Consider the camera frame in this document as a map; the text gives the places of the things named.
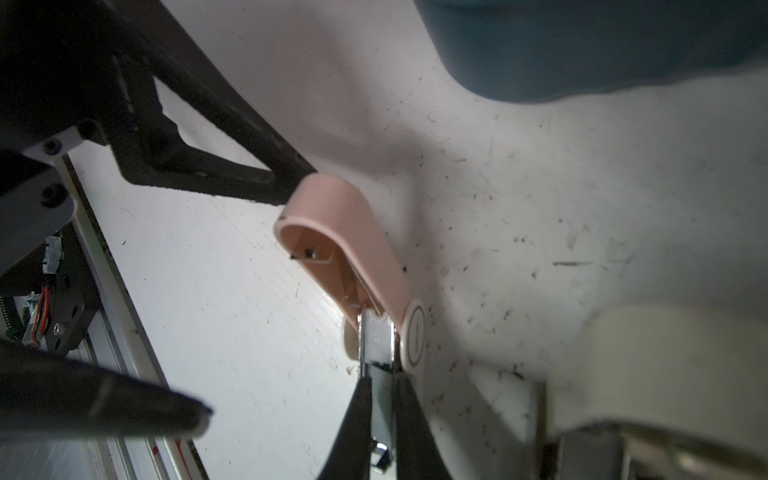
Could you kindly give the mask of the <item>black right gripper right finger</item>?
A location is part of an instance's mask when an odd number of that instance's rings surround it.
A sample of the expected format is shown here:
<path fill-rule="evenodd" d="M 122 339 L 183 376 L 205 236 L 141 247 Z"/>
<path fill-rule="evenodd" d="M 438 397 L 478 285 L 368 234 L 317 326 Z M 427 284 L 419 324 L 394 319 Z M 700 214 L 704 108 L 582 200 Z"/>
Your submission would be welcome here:
<path fill-rule="evenodd" d="M 413 384 L 405 372 L 395 376 L 396 475 L 400 480 L 451 480 Z"/>

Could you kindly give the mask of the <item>teal plastic tray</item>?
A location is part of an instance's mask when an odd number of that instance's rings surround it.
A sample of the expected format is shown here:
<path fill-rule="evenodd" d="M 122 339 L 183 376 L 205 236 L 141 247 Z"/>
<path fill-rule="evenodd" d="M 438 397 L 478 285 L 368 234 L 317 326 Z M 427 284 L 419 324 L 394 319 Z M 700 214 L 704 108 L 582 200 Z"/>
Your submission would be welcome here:
<path fill-rule="evenodd" d="M 509 103 L 738 71 L 767 61 L 764 1 L 418 1 L 448 73 Z"/>

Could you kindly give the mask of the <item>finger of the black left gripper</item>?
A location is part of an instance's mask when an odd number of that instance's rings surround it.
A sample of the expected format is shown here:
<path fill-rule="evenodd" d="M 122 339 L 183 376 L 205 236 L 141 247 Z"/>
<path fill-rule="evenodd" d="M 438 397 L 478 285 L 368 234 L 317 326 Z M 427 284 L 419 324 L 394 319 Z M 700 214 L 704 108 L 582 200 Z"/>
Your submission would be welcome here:
<path fill-rule="evenodd" d="M 189 438 L 213 410 L 166 387 L 3 341 L 1 437 Z"/>

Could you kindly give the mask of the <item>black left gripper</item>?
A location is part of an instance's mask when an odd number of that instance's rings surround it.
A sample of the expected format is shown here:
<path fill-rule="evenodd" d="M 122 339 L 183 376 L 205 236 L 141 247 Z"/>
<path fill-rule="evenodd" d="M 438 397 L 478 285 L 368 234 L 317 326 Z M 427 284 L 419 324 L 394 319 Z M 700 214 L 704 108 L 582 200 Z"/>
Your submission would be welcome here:
<path fill-rule="evenodd" d="M 1 193 L 70 145 L 108 145 L 129 183 L 283 205 L 314 167 L 160 1 L 1 4 Z"/>

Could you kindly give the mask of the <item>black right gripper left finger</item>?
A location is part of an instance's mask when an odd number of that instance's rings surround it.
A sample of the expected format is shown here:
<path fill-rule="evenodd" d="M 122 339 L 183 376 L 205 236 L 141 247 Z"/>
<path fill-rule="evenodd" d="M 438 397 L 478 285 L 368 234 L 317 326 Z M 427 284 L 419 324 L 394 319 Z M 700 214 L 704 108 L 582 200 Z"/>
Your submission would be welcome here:
<path fill-rule="evenodd" d="M 360 378 L 318 479 L 370 478 L 372 382 Z"/>

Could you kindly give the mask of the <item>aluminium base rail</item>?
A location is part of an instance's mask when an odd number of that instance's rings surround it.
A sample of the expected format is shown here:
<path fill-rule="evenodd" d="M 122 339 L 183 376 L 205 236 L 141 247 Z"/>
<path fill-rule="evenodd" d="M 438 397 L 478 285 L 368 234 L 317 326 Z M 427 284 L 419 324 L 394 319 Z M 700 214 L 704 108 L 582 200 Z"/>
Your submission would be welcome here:
<path fill-rule="evenodd" d="M 71 162 L 1 193 L 1 343 L 169 389 Z M 193 439 L 1 437 L 5 479 L 202 479 Z"/>

